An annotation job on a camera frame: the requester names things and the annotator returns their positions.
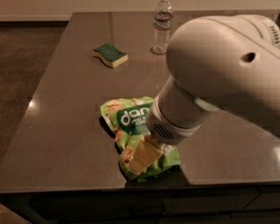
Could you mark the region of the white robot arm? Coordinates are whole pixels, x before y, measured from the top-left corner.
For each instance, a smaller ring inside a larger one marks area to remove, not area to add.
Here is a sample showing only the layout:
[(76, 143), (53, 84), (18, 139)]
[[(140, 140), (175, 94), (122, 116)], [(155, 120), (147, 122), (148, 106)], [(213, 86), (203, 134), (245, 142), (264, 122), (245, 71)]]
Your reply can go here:
[(147, 113), (148, 133), (128, 162), (135, 175), (218, 109), (280, 139), (280, 29), (272, 20), (238, 15), (188, 21), (172, 35), (166, 63), (170, 76)]

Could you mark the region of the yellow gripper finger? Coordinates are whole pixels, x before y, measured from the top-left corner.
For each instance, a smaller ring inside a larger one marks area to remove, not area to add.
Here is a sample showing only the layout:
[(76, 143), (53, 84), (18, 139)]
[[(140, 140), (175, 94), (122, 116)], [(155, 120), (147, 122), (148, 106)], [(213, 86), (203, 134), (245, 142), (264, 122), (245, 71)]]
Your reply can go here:
[(163, 155), (164, 149), (165, 144), (159, 142), (153, 135), (143, 135), (128, 163), (129, 169), (133, 174), (140, 175)]

